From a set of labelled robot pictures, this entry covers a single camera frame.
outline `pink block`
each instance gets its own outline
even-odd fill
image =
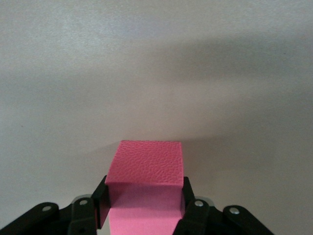
[[[122,141],[106,184],[112,235],[171,235],[182,215],[180,142]]]

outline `silver screw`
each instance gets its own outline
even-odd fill
[[[200,201],[200,200],[197,200],[197,201],[195,201],[195,205],[196,205],[197,207],[203,207],[203,202]]]
[[[47,212],[47,211],[50,210],[51,208],[52,208],[51,206],[46,206],[46,207],[43,208],[43,212],[45,212],[45,211]]]
[[[230,211],[230,213],[232,213],[232,214],[239,214],[239,213],[240,213],[240,211],[239,211],[237,208],[234,208],[234,207],[231,207],[231,208],[229,209],[229,211]]]
[[[86,205],[88,203],[88,201],[87,200],[82,200],[82,201],[80,201],[79,202],[79,204],[82,206],[82,205]]]

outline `screw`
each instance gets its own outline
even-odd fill
[[[231,208],[229,209],[229,211],[230,211],[230,213],[232,213],[232,214],[239,214],[239,213],[240,213],[240,211],[239,211],[237,208],[234,208],[234,207],[231,207]]]
[[[50,210],[51,208],[52,208],[51,206],[46,206],[46,207],[43,208],[43,212],[45,212],[45,211],[47,212],[47,211]]]
[[[203,202],[200,201],[200,200],[197,200],[197,201],[195,201],[195,205],[196,205],[197,207],[203,207]]]
[[[82,205],[86,205],[88,203],[88,201],[87,200],[82,200],[82,201],[80,201],[79,202],[79,204],[82,206]]]

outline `textured pink surface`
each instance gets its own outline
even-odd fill
[[[112,235],[171,235],[181,219],[180,142],[122,141],[106,184]]]

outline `gray surface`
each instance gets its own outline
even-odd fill
[[[312,234],[312,12],[0,1],[0,227],[93,192],[120,140],[176,140],[196,195],[277,235]]]

